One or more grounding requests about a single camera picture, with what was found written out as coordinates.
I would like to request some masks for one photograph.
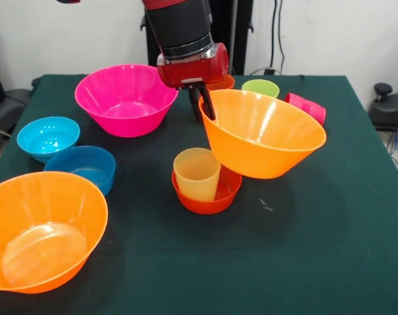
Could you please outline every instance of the pink cup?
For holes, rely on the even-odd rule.
[[[106,132],[132,138],[155,130],[177,94],[162,83],[156,68],[126,64],[85,77],[75,99]]]
[[[321,125],[324,124],[324,120],[326,119],[326,108],[292,93],[288,93],[286,95],[285,102],[290,103],[291,105],[294,105],[300,110],[308,113]]]

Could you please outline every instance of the light blue bowl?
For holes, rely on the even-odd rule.
[[[47,163],[59,151],[75,146],[81,130],[66,117],[35,120],[18,133],[19,147],[41,163]]]
[[[44,171],[67,172],[93,182],[104,195],[112,189],[116,160],[98,146],[76,146],[63,150],[50,159]]]

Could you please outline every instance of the plastic bowl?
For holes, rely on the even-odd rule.
[[[72,119],[46,117],[22,128],[16,141],[25,153],[46,163],[57,152],[75,146],[80,132],[79,125]]]
[[[30,173],[0,184],[0,291],[41,293],[72,279],[100,242],[108,210],[89,180]]]
[[[131,138],[155,130],[177,98],[158,71],[143,64],[99,70],[76,87],[76,102],[107,133]]]
[[[226,75],[224,75],[224,78],[222,81],[215,82],[215,83],[209,83],[206,85],[206,88],[209,91],[232,89],[234,87],[235,82],[236,81],[233,76],[226,74]]]
[[[214,215],[228,208],[240,189],[242,176],[221,166],[221,174],[214,201],[196,201],[184,196],[177,185],[175,173],[171,176],[173,187],[182,205],[199,215]]]
[[[216,120],[200,111],[214,156],[256,179],[285,174],[326,142],[323,127],[295,106],[248,91],[210,92]]]
[[[98,146],[77,146],[55,155],[44,171],[73,173],[90,180],[106,196],[113,186],[116,160],[113,155]]]

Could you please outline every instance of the orange bowl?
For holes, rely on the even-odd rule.
[[[240,189],[242,177],[222,165],[215,200],[207,202],[196,201],[184,196],[179,190],[174,171],[171,181],[181,204],[188,210],[199,215],[214,215],[224,211],[232,204]]]
[[[210,92],[215,121],[203,110],[214,156],[234,172],[256,179],[285,174],[326,142],[309,114],[276,98],[248,91]]]
[[[206,88],[209,91],[232,89],[234,87],[235,82],[236,81],[233,76],[226,74],[226,75],[224,75],[224,78],[222,81],[215,82],[215,83],[209,83],[206,85]]]
[[[72,279],[100,242],[108,210],[89,180],[31,173],[0,184],[0,291],[41,293]]]

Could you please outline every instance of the green cup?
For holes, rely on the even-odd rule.
[[[243,84],[241,89],[243,91],[255,92],[275,98],[278,97],[280,92],[278,85],[276,85],[271,81],[262,80],[262,79],[247,81],[245,82],[245,84]]]

